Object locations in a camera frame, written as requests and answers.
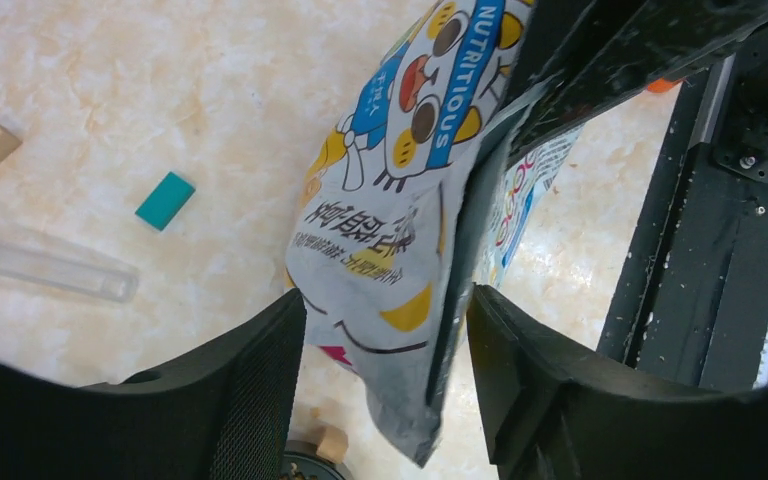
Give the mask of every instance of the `marble floor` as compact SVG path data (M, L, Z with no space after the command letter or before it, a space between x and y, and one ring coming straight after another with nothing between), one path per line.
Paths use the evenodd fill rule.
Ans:
M27 228L141 272L126 305L0 279L0 361L71 385L121 381L277 298L294 172L428 3L0 0L0 123L24 142L0 165L0 238ZM524 310L590 347L675 95L587 125L505 279ZM156 233L133 211L170 170L197 192ZM356 478L495 478L467 349L444 421L417 469L372 426L360 380L305 350L291 436L345 428Z

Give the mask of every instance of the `screw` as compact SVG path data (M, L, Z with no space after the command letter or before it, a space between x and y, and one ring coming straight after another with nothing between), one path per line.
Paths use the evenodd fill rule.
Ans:
M755 159L755 157L753 157L753 156L749 156L749 157L743 157L743 158L741 158L741 159L740 159L740 166L741 166L741 168L743 168L744 170L749 170L750 168L752 168L753 166L755 166L755 162L756 162L756 161L757 161L757 160L756 160L756 159Z

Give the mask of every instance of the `snack bag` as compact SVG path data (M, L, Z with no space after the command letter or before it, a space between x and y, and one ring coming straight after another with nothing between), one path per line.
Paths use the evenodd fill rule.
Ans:
M507 164L509 149L484 139L498 142L545 93L532 88L502 108L530 3L434 3L382 59L304 177L286 286L304 297L306 342L364 380L376 426L419 465L437 440ZM524 184L548 185L554 174L536 176L541 168Z
M498 289L514 259L532 208L552 187L584 126L573 128L529 152L502 179L490 215L476 283Z

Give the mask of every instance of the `green block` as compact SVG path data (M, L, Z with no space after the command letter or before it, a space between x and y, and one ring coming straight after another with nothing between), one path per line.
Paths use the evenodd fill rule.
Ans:
M195 191L186 180L169 172L140 205L136 214L152 227L163 231Z

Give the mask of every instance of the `clear plastic tube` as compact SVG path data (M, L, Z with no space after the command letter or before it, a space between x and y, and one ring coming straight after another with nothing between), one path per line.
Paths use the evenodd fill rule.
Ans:
M127 302L137 290L136 275L0 244L0 275Z

